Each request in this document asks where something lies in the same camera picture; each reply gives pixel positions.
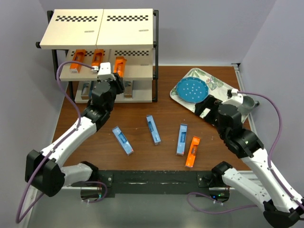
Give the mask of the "orange toothpaste box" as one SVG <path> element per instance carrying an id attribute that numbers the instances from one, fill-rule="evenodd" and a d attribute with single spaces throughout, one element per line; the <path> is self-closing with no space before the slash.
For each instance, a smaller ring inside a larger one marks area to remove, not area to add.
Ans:
<path id="1" fill-rule="evenodd" d="M 86 55 L 85 49 L 77 49 L 74 52 L 73 61 L 83 63 L 85 55 Z M 69 70 L 71 73 L 79 73 L 81 70 L 81 67 L 82 67 L 82 65 L 80 65 L 78 63 L 71 63 Z"/>
<path id="2" fill-rule="evenodd" d="M 199 143 L 200 143 L 200 138 L 194 136 L 191 141 L 191 145 L 190 145 L 190 149 L 189 149 L 188 156 L 186 159 L 185 167 L 192 168 L 194 166 Z"/>
<path id="3" fill-rule="evenodd" d="M 105 52 L 103 49 L 96 49 L 93 54 L 91 66 L 98 67 L 103 61 Z"/>
<path id="4" fill-rule="evenodd" d="M 117 73 L 119 77 L 124 77 L 126 62 L 127 59 L 125 59 L 123 56 L 118 56 L 115 59 L 114 73 Z"/>

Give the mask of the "blue toothpaste box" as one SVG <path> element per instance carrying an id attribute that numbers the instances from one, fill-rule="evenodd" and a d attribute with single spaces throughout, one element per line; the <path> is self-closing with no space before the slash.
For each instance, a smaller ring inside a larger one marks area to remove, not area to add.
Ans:
<path id="1" fill-rule="evenodd" d="M 161 138 L 160 138 L 160 135 L 158 133 L 154 118 L 153 118 L 152 115 L 147 115 L 146 119 L 147 119 L 148 128 L 150 130 L 150 133 L 151 133 L 152 139 L 154 141 L 154 144 L 159 145 L 161 143 Z"/>
<path id="2" fill-rule="evenodd" d="M 176 150 L 176 154 L 180 156 L 183 156 L 185 152 L 187 127 L 188 126 L 186 124 L 180 124 L 177 150 Z"/>
<path id="3" fill-rule="evenodd" d="M 130 145 L 129 141 L 127 140 L 127 138 L 125 137 L 125 135 L 123 134 L 123 132 L 120 130 L 120 128 L 117 126 L 112 129 L 112 132 L 115 135 L 115 137 L 117 138 L 121 147 L 124 149 L 125 153 L 127 155 L 132 154 L 134 152 L 134 150 L 133 150 L 132 146 Z"/>

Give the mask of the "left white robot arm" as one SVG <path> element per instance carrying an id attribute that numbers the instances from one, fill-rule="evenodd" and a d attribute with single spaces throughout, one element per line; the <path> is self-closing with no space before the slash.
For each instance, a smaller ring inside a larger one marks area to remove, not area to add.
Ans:
<path id="1" fill-rule="evenodd" d="M 54 143 L 37 152 L 32 150 L 26 158 L 25 181 L 49 197 L 55 196 L 64 186 L 83 182 L 94 186 L 99 169 L 83 161 L 65 167 L 70 155 L 106 123 L 114 107 L 116 96 L 124 92 L 123 79 L 113 73 L 114 79 L 96 84 L 91 100 L 74 125 Z"/>

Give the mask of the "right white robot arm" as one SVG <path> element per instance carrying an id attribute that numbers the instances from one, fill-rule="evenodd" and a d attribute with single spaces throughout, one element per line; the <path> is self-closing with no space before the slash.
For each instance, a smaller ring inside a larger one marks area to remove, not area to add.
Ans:
<path id="1" fill-rule="evenodd" d="M 301 220 L 304 198 L 288 184 L 275 165 L 258 136 L 244 128 L 242 115 L 231 103 L 209 95 L 195 104 L 195 115 L 209 109 L 205 121 L 216 127 L 225 146 L 245 163 L 259 179 L 261 185 L 242 176 L 232 165 L 223 161 L 212 170 L 212 182 L 221 187 L 233 187 L 251 200 L 263 212 L 274 228 L 290 228 Z"/>

